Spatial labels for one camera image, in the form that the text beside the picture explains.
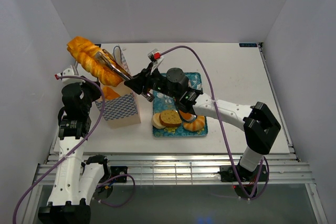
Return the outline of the white-edged fake bread slice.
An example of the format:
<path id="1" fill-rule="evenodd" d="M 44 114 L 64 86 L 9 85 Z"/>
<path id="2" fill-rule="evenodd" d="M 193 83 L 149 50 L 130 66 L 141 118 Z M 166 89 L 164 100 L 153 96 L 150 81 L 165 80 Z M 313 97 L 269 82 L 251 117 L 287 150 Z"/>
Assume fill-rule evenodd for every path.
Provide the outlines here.
<path id="1" fill-rule="evenodd" d="M 178 113 L 179 113 L 181 119 L 185 122 L 192 122 L 196 119 L 196 116 L 193 115 L 193 114 L 185 113 L 185 112 L 182 112 L 181 110 L 178 110 Z"/>

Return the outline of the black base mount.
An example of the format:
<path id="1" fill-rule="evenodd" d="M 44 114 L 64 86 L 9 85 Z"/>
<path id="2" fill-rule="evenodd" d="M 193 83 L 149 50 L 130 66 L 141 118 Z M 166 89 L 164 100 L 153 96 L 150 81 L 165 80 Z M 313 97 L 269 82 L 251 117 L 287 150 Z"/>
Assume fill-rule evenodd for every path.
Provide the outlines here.
<path id="1" fill-rule="evenodd" d="M 115 177 L 117 175 L 124 175 L 128 173 L 128 167 L 127 166 L 110 166 L 110 172 L 111 177 Z M 126 183 L 127 177 L 122 176 L 115 180 L 113 180 L 114 183 Z"/>
<path id="2" fill-rule="evenodd" d="M 260 165 L 257 165 L 256 169 L 253 172 L 242 168 L 239 165 L 236 165 L 236 170 L 238 172 L 239 178 L 242 182 L 252 182 L 257 177 Z M 219 167 L 219 171 L 217 172 L 220 174 L 221 182 L 237 182 L 237 178 L 233 171 L 233 167 L 231 165 L 223 165 Z M 261 172 L 259 175 L 259 182 L 265 182 L 267 179 L 267 170 L 266 165 L 261 166 Z"/>

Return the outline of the aluminium frame rail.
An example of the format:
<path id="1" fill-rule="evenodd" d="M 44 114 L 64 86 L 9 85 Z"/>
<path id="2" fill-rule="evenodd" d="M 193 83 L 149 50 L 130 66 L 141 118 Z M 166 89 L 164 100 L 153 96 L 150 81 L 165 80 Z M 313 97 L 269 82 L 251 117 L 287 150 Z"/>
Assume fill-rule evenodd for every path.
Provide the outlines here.
<path id="1" fill-rule="evenodd" d="M 110 166 L 126 166 L 139 186 L 219 185 L 228 155 L 108 155 Z M 313 184 L 309 163 L 294 153 L 267 155 L 271 184 Z"/>

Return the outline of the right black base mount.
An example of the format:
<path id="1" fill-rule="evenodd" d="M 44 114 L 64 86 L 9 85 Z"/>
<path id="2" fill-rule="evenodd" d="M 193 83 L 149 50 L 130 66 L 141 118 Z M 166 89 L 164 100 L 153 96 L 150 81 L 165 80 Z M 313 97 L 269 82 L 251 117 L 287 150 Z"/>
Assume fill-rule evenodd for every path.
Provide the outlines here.
<path id="1" fill-rule="evenodd" d="M 256 169 L 253 172 L 242 168 L 239 165 L 236 165 L 236 170 L 238 172 L 239 178 L 242 182 L 252 182 L 257 177 L 260 165 L 257 165 Z M 231 165 L 223 165 L 219 167 L 219 171 L 217 172 L 220 174 L 221 182 L 237 182 L 237 178 L 233 171 L 233 167 Z M 266 165 L 261 166 L 261 172 L 259 175 L 259 182 L 265 182 L 267 179 L 267 170 Z"/>

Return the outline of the twisted braided fake bread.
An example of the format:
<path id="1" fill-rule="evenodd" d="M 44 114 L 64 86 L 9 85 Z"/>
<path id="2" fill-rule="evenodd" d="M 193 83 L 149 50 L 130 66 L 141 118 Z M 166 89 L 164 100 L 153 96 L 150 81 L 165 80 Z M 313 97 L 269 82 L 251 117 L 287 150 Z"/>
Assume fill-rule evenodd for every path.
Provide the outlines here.
<path id="1" fill-rule="evenodd" d="M 122 78 L 101 64 L 96 58 L 96 53 L 106 55 L 99 46 L 96 46 L 89 39 L 77 36 L 67 43 L 67 50 L 75 60 L 105 86 L 118 86 Z"/>

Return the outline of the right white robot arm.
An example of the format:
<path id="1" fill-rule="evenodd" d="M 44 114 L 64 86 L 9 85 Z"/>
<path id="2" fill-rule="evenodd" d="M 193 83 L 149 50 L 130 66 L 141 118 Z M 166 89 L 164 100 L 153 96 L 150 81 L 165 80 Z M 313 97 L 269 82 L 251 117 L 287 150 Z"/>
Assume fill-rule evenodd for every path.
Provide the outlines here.
<path id="1" fill-rule="evenodd" d="M 162 75 L 148 67 L 124 84 L 141 95 L 150 90 L 160 92 L 172 97 L 182 112 L 214 118 L 242 130 L 247 147 L 235 169 L 240 179 L 250 180 L 256 175 L 261 159 L 269 154 L 280 132 L 280 123 L 262 102 L 241 105 L 215 100 L 203 91 L 192 88 L 189 82 L 180 68 L 171 68 Z"/>

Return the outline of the metal tongs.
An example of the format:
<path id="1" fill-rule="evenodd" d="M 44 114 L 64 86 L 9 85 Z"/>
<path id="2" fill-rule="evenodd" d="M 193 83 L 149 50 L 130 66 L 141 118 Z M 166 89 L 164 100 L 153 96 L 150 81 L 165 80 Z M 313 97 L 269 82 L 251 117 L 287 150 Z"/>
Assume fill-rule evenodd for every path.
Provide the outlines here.
<path id="1" fill-rule="evenodd" d="M 133 77 L 117 63 L 115 56 L 109 53 L 106 49 L 97 52 L 95 54 L 95 59 L 120 76 L 124 81 L 133 79 Z"/>

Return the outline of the orange long fake bread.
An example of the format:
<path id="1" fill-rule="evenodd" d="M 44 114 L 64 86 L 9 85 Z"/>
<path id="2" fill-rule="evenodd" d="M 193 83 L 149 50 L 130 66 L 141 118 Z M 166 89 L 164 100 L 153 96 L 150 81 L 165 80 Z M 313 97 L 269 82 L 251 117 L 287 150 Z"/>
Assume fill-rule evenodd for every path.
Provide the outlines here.
<path id="1" fill-rule="evenodd" d="M 114 100 L 120 97 L 120 95 L 109 86 L 104 86 L 102 90 L 106 100 Z"/>

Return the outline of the blue checkered paper bag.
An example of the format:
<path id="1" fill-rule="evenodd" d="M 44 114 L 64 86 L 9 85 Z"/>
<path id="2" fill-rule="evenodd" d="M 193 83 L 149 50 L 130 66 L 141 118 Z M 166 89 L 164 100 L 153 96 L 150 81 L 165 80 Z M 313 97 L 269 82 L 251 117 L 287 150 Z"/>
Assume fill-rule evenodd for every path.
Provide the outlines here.
<path id="1" fill-rule="evenodd" d="M 102 117 L 112 129 L 126 127 L 129 125 L 140 124 L 139 104 L 137 95 L 121 82 L 118 86 L 111 87 L 120 95 L 114 100 L 106 100 L 105 105 L 102 105 L 102 98 L 95 101 L 99 111 L 103 111 Z"/>

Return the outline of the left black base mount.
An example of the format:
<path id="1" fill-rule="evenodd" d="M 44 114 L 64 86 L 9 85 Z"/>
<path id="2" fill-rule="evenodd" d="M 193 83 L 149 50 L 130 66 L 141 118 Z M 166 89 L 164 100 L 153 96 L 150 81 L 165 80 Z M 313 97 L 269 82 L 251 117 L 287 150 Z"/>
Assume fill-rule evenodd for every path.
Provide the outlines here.
<path id="1" fill-rule="evenodd" d="M 110 172 L 111 177 L 115 177 L 117 175 L 124 175 L 128 173 L 128 167 L 127 166 L 110 166 Z M 122 176 L 115 180 L 113 180 L 114 183 L 126 183 L 127 177 Z"/>

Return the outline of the teal floral tray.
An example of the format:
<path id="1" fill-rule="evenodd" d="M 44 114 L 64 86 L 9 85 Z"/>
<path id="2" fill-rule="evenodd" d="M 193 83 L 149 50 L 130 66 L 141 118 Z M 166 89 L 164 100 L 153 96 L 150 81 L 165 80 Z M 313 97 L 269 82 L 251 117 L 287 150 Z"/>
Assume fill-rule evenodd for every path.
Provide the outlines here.
<path id="1" fill-rule="evenodd" d="M 182 120 L 182 124 L 178 127 L 165 127 L 158 129 L 153 126 L 154 137 L 203 137 L 208 134 L 208 125 L 206 117 L 201 116 L 187 116 L 185 113 L 181 114 L 175 106 L 175 100 L 157 91 L 153 92 L 155 99 L 153 101 L 153 115 L 161 113 L 165 110 L 176 111 Z"/>

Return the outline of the brown baguette slice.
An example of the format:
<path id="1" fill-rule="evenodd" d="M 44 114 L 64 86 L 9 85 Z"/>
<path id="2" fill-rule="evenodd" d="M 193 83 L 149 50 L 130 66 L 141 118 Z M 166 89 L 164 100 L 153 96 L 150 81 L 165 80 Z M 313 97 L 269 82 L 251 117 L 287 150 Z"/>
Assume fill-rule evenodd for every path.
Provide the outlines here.
<path id="1" fill-rule="evenodd" d="M 179 114 L 174 110 L 164 110 L 159 116 L 160 122 L 166 127 L 178 127 L 182 124 Z"/>

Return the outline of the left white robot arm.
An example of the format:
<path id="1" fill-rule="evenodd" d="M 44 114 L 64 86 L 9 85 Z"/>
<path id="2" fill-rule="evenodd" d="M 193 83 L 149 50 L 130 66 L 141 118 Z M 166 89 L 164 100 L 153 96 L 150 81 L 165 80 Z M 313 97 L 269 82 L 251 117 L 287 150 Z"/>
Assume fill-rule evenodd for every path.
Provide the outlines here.
<path id="1" fill-rule="evenodd" d="M 101 98 L 99 83 L 67 84 L 62 91 L 63 107 L 58 114 L 59 161 L 47 205 L 38 210 L 42 223 L 89 223 L 90 201 L 98 182 L 111 177 L 111 168 L 102 155 L 83 163 L 83 153 L 96 128 L 89 116 L 92 104 Z"/>

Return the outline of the fake croissant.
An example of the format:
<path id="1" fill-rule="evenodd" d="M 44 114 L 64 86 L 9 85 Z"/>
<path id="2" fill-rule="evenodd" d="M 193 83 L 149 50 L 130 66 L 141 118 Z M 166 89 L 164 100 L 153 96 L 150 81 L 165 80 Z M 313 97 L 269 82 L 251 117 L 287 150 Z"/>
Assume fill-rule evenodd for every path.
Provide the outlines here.
<path id="1" fill-rule="evenodd" d="M 185 130 L 190 132 L 200 131 L 205 127 L 205 116 L 198 115 L 193 122 L 183 123 L 183 127 Z"/>

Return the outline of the right blue corner label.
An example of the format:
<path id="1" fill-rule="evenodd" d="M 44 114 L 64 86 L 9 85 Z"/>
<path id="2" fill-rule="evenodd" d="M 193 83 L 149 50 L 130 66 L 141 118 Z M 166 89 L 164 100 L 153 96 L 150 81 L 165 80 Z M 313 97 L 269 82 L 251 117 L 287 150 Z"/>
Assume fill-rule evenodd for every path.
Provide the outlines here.
<path id="1" fill-rule="evenodd" d="M 256 43 L 239 43 L 239 46 L 242 48 L 255 48 L 258 47 Z"/>

